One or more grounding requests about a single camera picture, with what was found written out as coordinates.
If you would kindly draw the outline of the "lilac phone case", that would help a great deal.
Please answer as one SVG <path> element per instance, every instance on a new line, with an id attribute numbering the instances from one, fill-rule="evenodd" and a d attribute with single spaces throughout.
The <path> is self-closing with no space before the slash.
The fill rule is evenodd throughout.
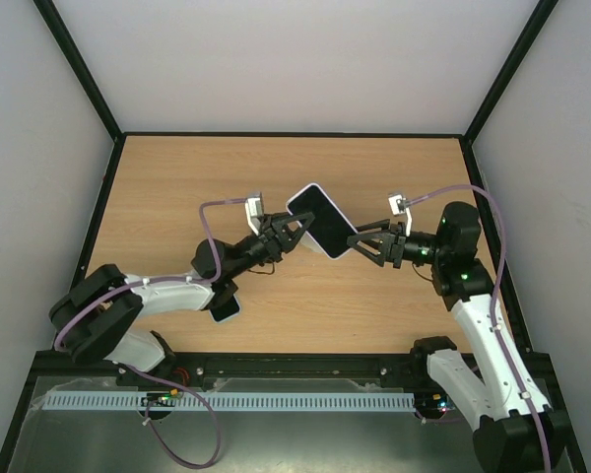
<path id="1" fill-rule="evenodd" d="M 330 259 L 338 259 L 350 250 L 348 238 L 357 230 L 318 183 L 311 182 L 290 197 L 286 208 L 292 215 L 313 215 L 306 232 Z"/>

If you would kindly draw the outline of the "phone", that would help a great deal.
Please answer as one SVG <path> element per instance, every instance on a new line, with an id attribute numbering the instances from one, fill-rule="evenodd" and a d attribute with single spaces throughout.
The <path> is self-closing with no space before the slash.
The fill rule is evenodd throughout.
<path id="1" fill-rule="evenodd" d="M 230 297 L 219 306 L 213 306 L 208 309 L 212 319 L 216 323 L 223 323 L 232 317 L 240 314 L 241 307 L 236 296 Z"/>

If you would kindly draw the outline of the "beige phone case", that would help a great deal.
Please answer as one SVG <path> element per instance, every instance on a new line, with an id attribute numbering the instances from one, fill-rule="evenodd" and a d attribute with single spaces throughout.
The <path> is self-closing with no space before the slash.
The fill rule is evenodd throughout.
<path id="1" fill-rule="evenodd" d="M 308 232 L 305 232 L 303 234 L 298 244 L 312 252 L 318 254 L 325 253 L 325 251 L 319 246 L 319 244 L 311 237 L 311 235 Z"/>

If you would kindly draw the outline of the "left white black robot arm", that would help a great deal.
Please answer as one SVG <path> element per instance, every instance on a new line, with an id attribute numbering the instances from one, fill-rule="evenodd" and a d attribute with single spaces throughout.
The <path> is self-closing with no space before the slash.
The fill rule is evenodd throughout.
<path id="1" fill-rule="evenodd" d="M 137 320 L 180 310 L 206 311 L 217 323 L 239 315 L 235 278 L 279 263 L 314 220 L 310 212 L 269 214 L 236 244 L 208 236 L 187 273 L 141 277 L 102 265 L 50 310 L 57 331 L 53 347 L 76 365 L 110 361 L 152 372 L 172 350 L 155 331 L 136 328 Z"/>

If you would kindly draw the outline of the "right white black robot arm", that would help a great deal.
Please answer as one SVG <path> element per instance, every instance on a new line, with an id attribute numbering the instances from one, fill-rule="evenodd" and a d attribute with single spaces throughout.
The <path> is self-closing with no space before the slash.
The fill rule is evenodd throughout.
<path id="1" fill-rule="evenodd" d="M 446 336 L 419 339 L 410 374 L 437 383 L 473 431 L 476 457 L 486 472 L 550 472 L 558 466 L 570 430 L 518 353 L 493 279 L 477 256 L 478 210 L 447 204 L 433 234 L 381 221 L 361 227 L 348 245 L 379 266 L 427 265 L 432 285 L 462 328 L 476 365 L 470 368 Z"/>

